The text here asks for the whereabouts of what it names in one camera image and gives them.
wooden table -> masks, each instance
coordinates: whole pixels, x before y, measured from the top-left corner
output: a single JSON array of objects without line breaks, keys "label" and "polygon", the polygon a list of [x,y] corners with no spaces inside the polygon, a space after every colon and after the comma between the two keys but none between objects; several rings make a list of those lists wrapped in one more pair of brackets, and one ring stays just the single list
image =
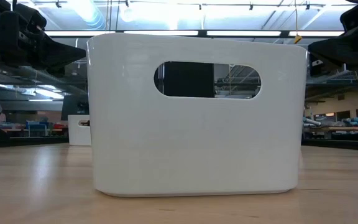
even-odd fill
[{"label": "wooden table", "polygon": [[358,223],[358,151],[302,151],[287,193],[116,198],[93,189],[88,147],[0,148],[0,223]]}]

white plastic bin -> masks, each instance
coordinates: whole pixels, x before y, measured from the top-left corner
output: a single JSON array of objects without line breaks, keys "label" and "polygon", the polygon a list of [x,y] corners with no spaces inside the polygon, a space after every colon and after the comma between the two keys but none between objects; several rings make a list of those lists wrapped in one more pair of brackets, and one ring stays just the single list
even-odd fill
[{"label": "white plastic bin", "polygon": [[[307,53],[294,45],[106,34],[88,41],[94,186],[124,197],[284,192],[298,182]],[[164,62],[248,65],[249,100],[170,97]]]},{"label": "white plastic bin", "polygon": [[91,128],[80,121],[89,121],[89,115],[68,115],[68,138],[71,146],[90,146]]}]

workbench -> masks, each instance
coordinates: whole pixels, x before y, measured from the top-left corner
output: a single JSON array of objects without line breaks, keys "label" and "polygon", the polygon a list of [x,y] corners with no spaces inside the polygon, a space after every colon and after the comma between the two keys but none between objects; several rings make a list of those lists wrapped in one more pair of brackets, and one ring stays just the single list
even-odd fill
[{"label": "workbench", "polygon": [[94,190],[91,155],[68,144],[0,148],[0,223],[358,223],[358,151],[302,147],[298,187],[282,194],[167,198]]}]

